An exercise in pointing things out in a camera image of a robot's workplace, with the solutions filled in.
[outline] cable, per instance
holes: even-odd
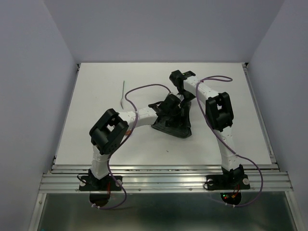
[[[124,98],[125,98],[125,100],[128,101],[128,102],[132,105],[132,107],[134,108],[135,113],[136,113],[136,119],[135,119],[135,122],[133,123],[133,125],[132,125],[132,127],[131,127],[130,133],[129,133],[129,134],[126,136],[126,138],[121,142],[119,148],[129,139],[129,137],[130,137],[131,134],[133,133],[133,131],[134,131],[136,125],[137,125],[137,121],[138,121],[138,113],[137,113],[137,110],[138,110],[138,109],[137,109],[136,105],[135,105],[131,100],[129,100],[129,99],[127,98],[127,95],[128,95],[129,93],[135,91],[135,90],[139,90],[139,89],[147,88],[147,87],[152,87],[152,86],[160,86],[160,87],[166,88],[166,89],[169,91],[169,93],[171,93],[171,91],[170,91],[170,89],[169,89],[168,87],[166,87],[165,85],[162,85],[162,84],[158,84],[158,83],[149,84],[149,85],[144,85],[144,86],[137,87],[137,88],[134,88],[134,89],[129,90],[128,92],[126,92]],[[111,178],[112,178],[112,179],[115,181],[115,183],[116,183],[117,185],[119,185],[120,188],[123,190],[123,192],[124,192],[124,199],[123,199],[123,201],[120,202],[119,204],[114,205],[114,206],[111,206],[111,207],[99,207],[99,206],[96,206],[95,204],[93,204],[92,202],[90,202],[91,206],[94,207],[94,208],[98,208],[98,209],[102,209],[102,210],[108,210],[108,209],[117,208],[117,207],[119,207],[120,205],[122,205],[122,204],[126,201],[126,199],[127,199],[127,192],[126,192],[125,188],[122,186],[122,184],[118,184],[118,182],[117,182],[115,176],[113,175],[113,173],[112,173],[112,171],[111,171],[111,169],[110,169],[110,164],[109,164],[109,162],[110,162],[110,158],[111,158],[112,155],[113,155],[113,154],[110,154],[110,156],[109,156],[109,158],[108,158],[108,160],[107,160],[107,168],[108,168],[108,171],[109,171],[109,174],[110,174]]]
[[[80,175],[88,176],[88,173],[79,173],[79,174],[77,175],[78,180],[80,180],[80,181],[81,181],[82,183],[84,183],[84,184],[88,184],[86,181],[84,181],[82,178],[79,177]]]
[[[208,119],[207,119],[207,117],[206,117],[206,114],[205,114],[205,112],[204,112],[204,110],[203,110],[203,108],[202,108],[202,105],[201,105],[201,103],[200,103],[200,97],[199,97],[199,93],[198,93],[198,87],[199,87],[199,85],[200,85],[201,83],[203,83],[204,81],[206,81],[206,80],[215,80],[215,81],[221,81],[221,82],[232,82],[233,79],[232,79],[231,77],[228,77],[228,76],[209,76],[209,77],[206,77],[206,78],[201,79],[201,80],[197,83],[197,85],[196,85],[196,98],[197,98],[197,102],[198,102],[198,105],[199,105],[199,107],[200,107],[200,110],[201,110],[201,112],[202,112],[202,115],[203,115],[203,117],[204,117],[204,119],[205,119],[205,121],[206,121],[206,124],[207,124],[207,125],[209,126],[209,128],[212,130],[212,132],[213,132],[214,135],[217,137],[217,139],[218,139],[220,142],[222,142],[222,144],[223,144],[226,148],[228,148],[228,149],[230,150],[230,152],[232,152],[233,154],[235,154],[237,157],[239,157],[239,158],[241,158],[241,159],[248,160],[248,161],[251,162],[251,163],[257,168],[257,170],[259,171],[260,177],[261,177],[261,187],[260,187],[260,191],[258,192],[258,194],[256,195],[256,197],[255,197],[253,200],[251,200],[250,202],[247,202],[247,203],[242,204],[242,205],[233,205],[233,207],[243,207],[243,206],[250,205],[250,204],[253,203],[256,199],[259,198],[259,196],[261,195],[262,190],[263,190],[263,183],[264,183],[264,180],[263,180],[263,175],[262,175],[261,169],[260,169],[260,168],[258,167],[258,165],[257,165],[254,161],[252,161],[251,159],[249,159],[249,158],[247,158],[247,157],[243,157],[243,156],[241,156],[241,155],[238,155],[228,144],[226,144],[226,143],[222,140],[222,138],[221,138],[221,137],[215,132],[215,130],[210,126],[209,121],[208,121]]]

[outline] metal frame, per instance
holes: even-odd
[[[38,193],[37,200],[35,202],[32,218],[29,225],[29,231],[37,231],[39,228],[39,221],[42,216],[44,204],[46,200],[45,193]]]
[[[279,170],[263,117],[251,86],[247,67],[245,64],[242,64],[242,66],[272,162],[271,165],[259,166],[264,177],[263,191],[285,192],[296,228],[298,231],[304,231],[304,222],[294,197],[288,173],[280,172]],[[79,181],[76,178],[77,174],[87,172],[89,167],[90,165],[54,164],[49,173],[43,175],[29,231],[34,231],[38,228],[47,193],[89,193],[78,190]],[[246,165],[244,168],[251,184],[251,189],[247,192],[258,192],[261,183],[259,172],[252,165]],[[111,170],[115,175],[123,176],[123,186],[127,193],[213,193],[203,188],[206,180],[205,175],[221,173],[221,166],[111,166]]]

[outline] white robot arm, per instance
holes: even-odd
[[[186,73],[175,71],[169,78],[179,93],[170,93],[164,101],[138,110],[137,123],[135,123],[136,112],[117,113],[114,109],[109,109],[91,129],[90,136],[94,154],[89,174],[96,181],[108,177],[107,161],[120,147],[125,133],[131,130],[133,125],[135,125],[134,128],[151,125],[154,129],[180,138],[191,136],[189,110],[191,100],[196,97],[199,79],[191,71]],[[211,183],[205,182],[208,185],[207,189],[229,190],[237,185],[240,185],[242,190],[249,189],[249,185],[243,185],[243,179],[248,177],[244,174],[238,157],[225,146],[227,144],[234,149],[231,133],[233,111],[229,95],[225,92],[218,93],[205,83],[200,83],[198,96],[205,105],[209,126],[219,137],[218,145],[222,160],[223,174],[207,176],[207,179],[211,180]]]

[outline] white wall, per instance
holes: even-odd
[[[248,62],[283,0],[45,0],[78,62]]]
[[[286,0],[249,72],[282,170],[289,172],[308,227],[308,1]]]
[[[0,4],[0,230],[27,230],[76,64],[41,0]]]

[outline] white table surface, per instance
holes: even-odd
[[[207,81],[218,92],[226,91],[234,112],[233,138],[238,154],[251,158],[257,164],[271,164],[253,100],[246,82],[242,64],[217,63],[82,63],[69,107],[56,165],[89,165],[92,144],[89,130],[109,108],[118,112],[132,111],[124,101],[120,107],[122,85],[125,92],[146,84],[161,83],[172,92],[176,88],[169,80],[172,71],[193,71],[197,77],[226,75],[233,82]],[[138,90],[129,98],[138,108],[163,100],[167,90],[150,87]],[[207,127],[196,100],[190,112],[192,136],[186,139],[172,137],[150,126],[137,128],[130,139],[111,159],[114,165],[220,165],[218,143]]]

